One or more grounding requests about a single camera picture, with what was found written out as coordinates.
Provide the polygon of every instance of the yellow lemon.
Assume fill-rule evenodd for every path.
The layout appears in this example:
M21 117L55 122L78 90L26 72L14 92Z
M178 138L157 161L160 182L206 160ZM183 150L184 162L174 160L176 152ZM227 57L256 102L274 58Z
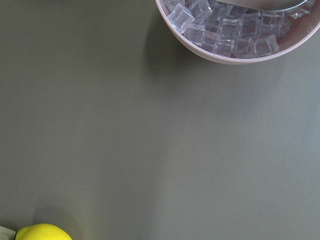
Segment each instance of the yellow lemon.
M40 223L22 228L16 234L15 240L72 240L61 228Z

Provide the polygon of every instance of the metal utensil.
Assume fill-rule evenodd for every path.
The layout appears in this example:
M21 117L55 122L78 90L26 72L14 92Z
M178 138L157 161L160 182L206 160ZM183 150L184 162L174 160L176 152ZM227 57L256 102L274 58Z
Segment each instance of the metal utensil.
M307 0L216 0L249 9L266 11L285 11L305 3Z

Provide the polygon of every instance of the ice cube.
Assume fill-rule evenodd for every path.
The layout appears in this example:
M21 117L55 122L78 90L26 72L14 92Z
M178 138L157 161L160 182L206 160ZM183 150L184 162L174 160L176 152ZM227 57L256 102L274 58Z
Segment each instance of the ice cube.
M287 36L290 28L292 26L292 22L289 17L286 17L280 27L278 34L276 35L277 38L284 38Z
M235 41L230 39L222 39L216 48L215 53L224 56L224 57L230 57L235 46Z
M183 34L186 39L197 46L201 46L204 35L205 25L201 24L190 24Z
M257 58L272 55L279 51L276 35L270 35L255 40L253 51Z
M285 20L285 12L262 12L260 18L259 34L278 35Z
M260 12L242 14L242 37L256 36L260 23Z
M208 0L194 0L187 9L194 16L195 24L202 24L212 14Z
M170 23L179 31L179 33L183 34L187 27L195 20L189 10L178 3L174 10L167 16Z
M229 39L229 40L236 40L240 38L243 28L243 20L239 19L229 19L224 18L221 24L221 38L222 39Z
M315 0L307 0L304 4L286 11L286 14L293 19L299 19L304 15L309 15L315 4Z
M221 27L221 21L220 20L214 20L209 18L205 21L205 30L212 32L212 33L219 33L220 27Z
M201 48L210 53L214 53L220 41L220 34L216 32L205 31Z
M252 59L254 54L252 37L241 38L234 44L233 54L237 59Z
M231 4L218 2L215 0L209 0L209 4L211 6L212 14L210 15L210 18L220 20L223 18L227 18L234 7Z
M247 12L248 8L242 6L233 6L228 18L239 19L243 14Z
M177 4L185 5L185 0L164 0L163 3L172 12Z
M184 0L184 5L189 8L194 2L195 0Z

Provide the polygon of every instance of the table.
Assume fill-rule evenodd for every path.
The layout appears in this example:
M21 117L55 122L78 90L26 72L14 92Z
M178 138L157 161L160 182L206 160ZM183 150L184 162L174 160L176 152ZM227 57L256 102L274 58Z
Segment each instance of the table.
M151 1L0 3L0 226L74 240L318 240L320 32L252 65Z

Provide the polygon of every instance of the bowl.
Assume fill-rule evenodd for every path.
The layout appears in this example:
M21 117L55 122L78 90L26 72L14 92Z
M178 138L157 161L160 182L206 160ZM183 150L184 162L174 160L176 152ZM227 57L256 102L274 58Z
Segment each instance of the bowl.
M164 0L155 0L155 2L164 22L166 23L170 31L173 33L173 35L179 40L180 43L182 43L187 49L189 49L194 54L209 61L221 64L252 64L277 58L299 47L320 28L320 0L316 0L311 14L297 19L291 27L291 29L289 30L287 36L278 40L280 50L277 53L269 56L250 59L230 58L205 51L200 47L189 42L182 34L180 34L172 26L172 24L168 20L167 16L170 12L169 9L164 5Z

